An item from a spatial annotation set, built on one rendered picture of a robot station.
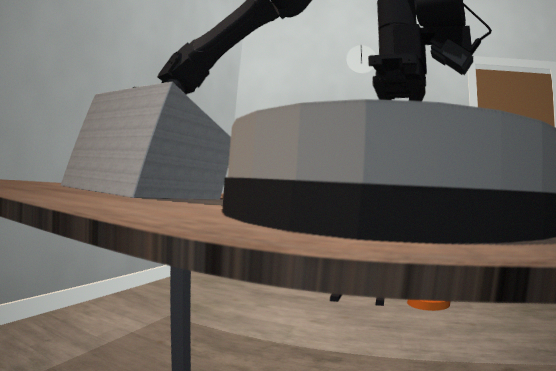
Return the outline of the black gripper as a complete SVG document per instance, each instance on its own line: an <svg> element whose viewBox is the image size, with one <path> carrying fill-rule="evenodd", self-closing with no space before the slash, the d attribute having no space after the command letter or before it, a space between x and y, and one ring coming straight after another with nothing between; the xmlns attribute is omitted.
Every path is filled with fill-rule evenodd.
<svg viewBox="0 0 556 371"><path fill-rule="evenodd" d="M368 56L368 66L377 70L373 87L379 100L409 98L409 101L422 101L426 93L425 73L417 54L395 54L394 25L406 24L391 23L382 27L378 31L379 54L382 55Z"/></svg>

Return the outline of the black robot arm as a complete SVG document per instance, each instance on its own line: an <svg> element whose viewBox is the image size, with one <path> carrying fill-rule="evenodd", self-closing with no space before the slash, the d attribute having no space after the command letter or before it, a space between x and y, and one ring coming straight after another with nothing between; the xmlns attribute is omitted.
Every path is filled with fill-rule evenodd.
<svg viewBox="0 0 556 371"><path fill-rule="evenodd" d="M297 16L311 1L246 0L210 31L175 52L157 78L162 83L175 83L185 94L192 93L230 48L278 17ZM378 0L377 11L378 31L391 23L406 24L393 26L395 54L417 54L425 75L425 45L431 43L432 58L444 66L465 75L472 65L470 26L465 26L463 0Z"/></svg>

